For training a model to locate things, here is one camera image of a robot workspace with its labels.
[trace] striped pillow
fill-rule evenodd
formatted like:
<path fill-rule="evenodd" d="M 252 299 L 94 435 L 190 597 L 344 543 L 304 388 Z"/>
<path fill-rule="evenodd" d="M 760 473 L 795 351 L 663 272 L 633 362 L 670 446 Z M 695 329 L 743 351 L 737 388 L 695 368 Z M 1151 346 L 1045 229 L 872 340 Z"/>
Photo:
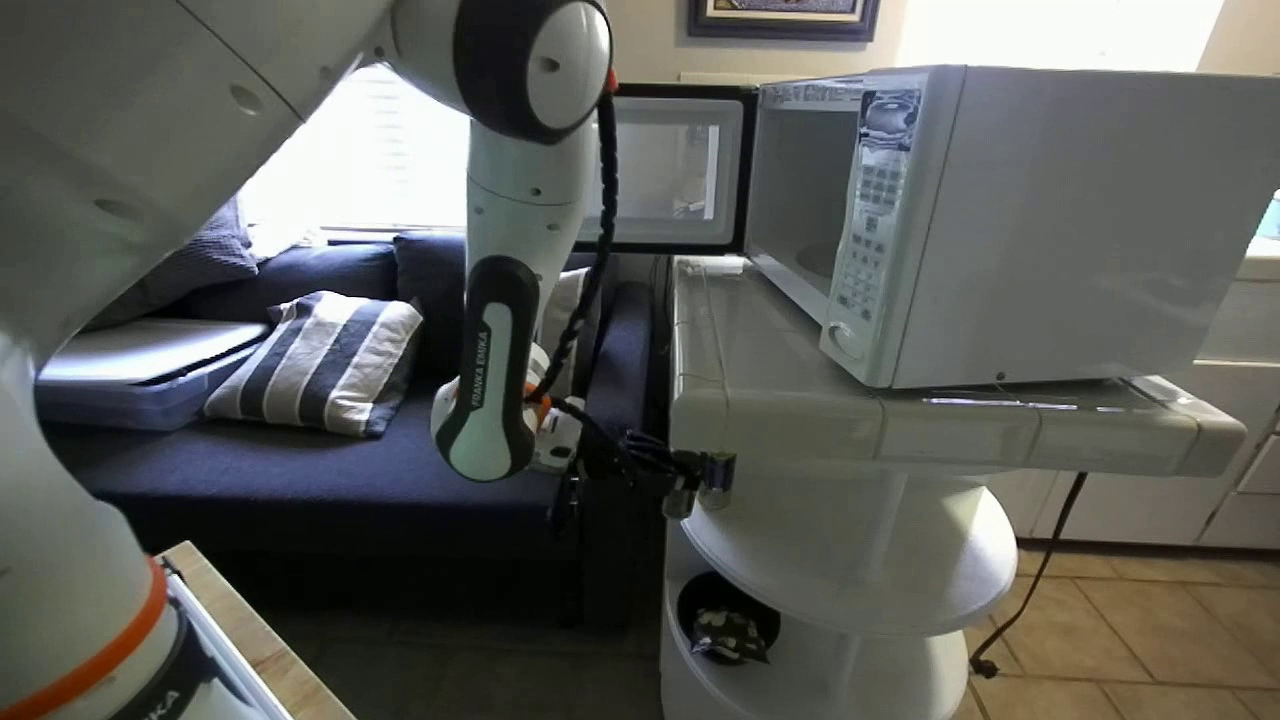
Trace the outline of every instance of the striped pillow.
<path fill-rule="evenodd" d="M 287 299 L 277 330 L 203 401 L 203 415 L 382 435 L 421 324 L 423 315 L 399 299 Z"/>

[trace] picture frame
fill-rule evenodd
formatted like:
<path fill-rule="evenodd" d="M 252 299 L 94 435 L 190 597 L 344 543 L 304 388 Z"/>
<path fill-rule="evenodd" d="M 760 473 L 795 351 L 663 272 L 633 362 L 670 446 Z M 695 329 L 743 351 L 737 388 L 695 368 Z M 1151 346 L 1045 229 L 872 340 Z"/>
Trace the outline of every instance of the picture frame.
<path fill-rule="evenodd" d="M 689 0 L 689 37 L 872 41 L 876 0 Z"/>

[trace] blue couch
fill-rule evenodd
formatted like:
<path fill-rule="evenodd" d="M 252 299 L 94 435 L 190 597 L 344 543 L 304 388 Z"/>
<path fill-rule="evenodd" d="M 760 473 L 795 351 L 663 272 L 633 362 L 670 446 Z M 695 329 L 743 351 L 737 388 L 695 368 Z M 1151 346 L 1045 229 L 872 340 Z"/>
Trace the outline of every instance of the blue couch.
<path fill-rule="evenodd" d="M 198 538 L 266 613 L 428 613 L 624 629 L 640 603 L 645 513 L 610 484 L 551 530 L 559 476 L 467 484 L 428 441 L 433 385 L 455 362 L 460 243 L 395 241 L 297 249 L 255 279 L 218 284 L 172 315 L 262 318 L 318 289 L 415 299 L 436 337 L 382 441 L 198 421 L 178 432 L 48 424 L 59 461 L 118 505 L 148 549 Z M 577 385 L 606 429 L 640 429 L 657 295 L 610 284 Z"/>

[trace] microwave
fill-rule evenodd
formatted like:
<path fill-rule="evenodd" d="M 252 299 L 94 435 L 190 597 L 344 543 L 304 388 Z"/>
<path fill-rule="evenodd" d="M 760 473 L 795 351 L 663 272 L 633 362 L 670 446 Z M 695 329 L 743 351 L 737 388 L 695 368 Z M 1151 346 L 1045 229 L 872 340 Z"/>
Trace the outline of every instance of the microwave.
<path fill-rule="evenodd" d="M 869 388 L 1192 362 L 1280 187 L 1280 78 L 883 67 L 765 82 L 743 253 Z"/>

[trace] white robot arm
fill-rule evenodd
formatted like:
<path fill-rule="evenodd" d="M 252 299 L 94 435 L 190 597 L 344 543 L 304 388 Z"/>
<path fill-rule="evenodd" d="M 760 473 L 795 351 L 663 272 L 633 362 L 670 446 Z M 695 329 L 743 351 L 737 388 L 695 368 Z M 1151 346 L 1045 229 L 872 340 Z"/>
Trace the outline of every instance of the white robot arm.
<path fill-rule="evenodd" d="M 221 680 L 180 703 L 153 684 L 180 675 L 184 614 L 126 514 L 46 442 L 38 370 L 382 49 L 477 115 L 467 368 L 441 411 L 441 446 L 466 476 L 509 476 L 529 461 L 529 329 L 582 229 L 606 11 L 583 0 L 13 0 L 0 29 L 0 715 L 126 703 L 255 715 Z"/>

